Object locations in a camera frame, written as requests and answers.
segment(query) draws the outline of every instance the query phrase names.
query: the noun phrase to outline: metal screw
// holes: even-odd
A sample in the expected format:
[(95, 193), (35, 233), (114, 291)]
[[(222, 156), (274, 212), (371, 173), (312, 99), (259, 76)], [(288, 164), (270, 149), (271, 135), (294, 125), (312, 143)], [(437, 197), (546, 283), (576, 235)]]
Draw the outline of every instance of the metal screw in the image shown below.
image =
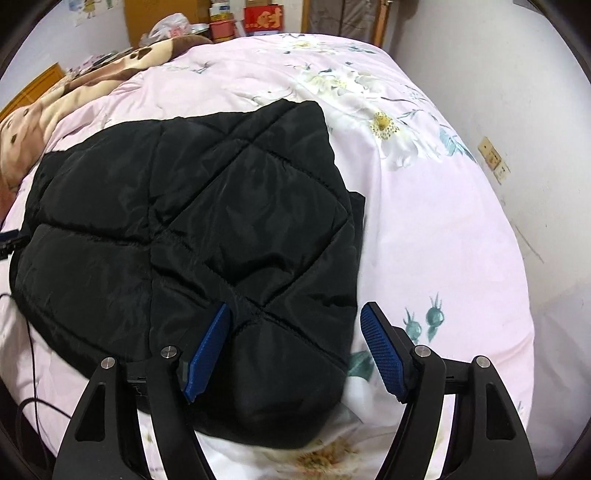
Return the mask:
[(417, 345), (414, 348), (414, 352), (418, 356), (422, 356), (423, 358), (426, 357), (426, 356), (431, 355), (431, 349), (428, 346), (425, 346), (425, 345)]
[(485, 356), (479, 356), (476, 358), (476, 363), (482, 368), (489, 368), (491, 365), (491, 361)]
[(112, 356), (108, 356), (107, 358), (103, 358), (103, 361), (100, 363), (101, 367), (105, 370), (108, 370), (115, 364), (115, 359)]
[(172, 358), (177, 354), (177, 348), (175, 346), (165, 346), (160, 350), (160, 355), (164, 358)]

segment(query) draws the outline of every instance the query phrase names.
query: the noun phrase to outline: electrical outlet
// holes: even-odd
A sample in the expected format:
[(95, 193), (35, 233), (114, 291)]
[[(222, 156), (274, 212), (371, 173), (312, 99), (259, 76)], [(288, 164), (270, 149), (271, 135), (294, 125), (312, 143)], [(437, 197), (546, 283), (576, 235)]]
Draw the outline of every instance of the electrical outlet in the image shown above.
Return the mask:
[(505, 163), (505, 160), (501, 160), (492, 172), (493, 174), (495, 174), (495, 178), (499, 182), (499, 184), (502, 184), (505, 181), (505, 179), (509, 176), (509, 173), (511, 173), (511, 170), (509, 170), (509, 167)]
[(491, 141), (488, 140), (487, 137), (483, 138), (480, 145), (478, 145), (478, 151), (482, 157), (484, 157), (486, 164), (492, 171), (495, 171), (497, 166), (499, 166), (499, 163), (503, 161), (499, 152), (496, 151), (495, 147), (492, 146)]

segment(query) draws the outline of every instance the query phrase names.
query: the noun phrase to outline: blue and black device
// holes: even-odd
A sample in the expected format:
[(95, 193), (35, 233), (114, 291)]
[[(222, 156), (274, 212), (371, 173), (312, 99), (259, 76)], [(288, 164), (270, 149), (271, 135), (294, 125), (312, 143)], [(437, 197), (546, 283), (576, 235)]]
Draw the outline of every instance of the blue and black device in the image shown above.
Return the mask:
[[(178, 345), (163, 345), (148, 360), (101, 362), (66, 430), (53, 480), (150, 480), (138, 396), (148, 398), (168, 480), (215, 480), (184, 415), (205, 390), (232, 323), (223, 303), (205, 316)], [(488, 358), (464, 363), (415, 346), (374, 302), (361, 311), (361, 330), (386, 389), (407, 405), (376, 480), (424, 479), (448, 394), (456, 408), (442, 480), (537, 479), (519, 415)]]

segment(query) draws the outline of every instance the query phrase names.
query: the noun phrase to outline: folded black clothing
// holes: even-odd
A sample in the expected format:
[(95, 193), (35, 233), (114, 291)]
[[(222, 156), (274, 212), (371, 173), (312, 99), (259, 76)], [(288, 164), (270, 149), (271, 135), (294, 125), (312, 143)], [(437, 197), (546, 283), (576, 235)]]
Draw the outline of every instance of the folded black clothing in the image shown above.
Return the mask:
[(12, 292), (87, 377), (106, 356), (158, 354), (227, 303), (226, 345), (187, 406), (195, 429), (302, 447), (342, 395), (363, 204), (314, 102), (119, 124), (41, 160)]

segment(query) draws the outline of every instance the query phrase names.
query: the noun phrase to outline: plastic bag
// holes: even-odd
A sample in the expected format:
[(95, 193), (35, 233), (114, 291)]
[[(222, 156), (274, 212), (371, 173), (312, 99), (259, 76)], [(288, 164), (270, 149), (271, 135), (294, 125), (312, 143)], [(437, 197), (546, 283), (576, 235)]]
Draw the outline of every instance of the plastic bag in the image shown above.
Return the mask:
[(160, 40), (189, 35), (192, 30), (193, 27), (187, 17), (183, 14), (172, 14), (155, 24), (150, 33), (142, 35), (139, 46), (147, 47)]

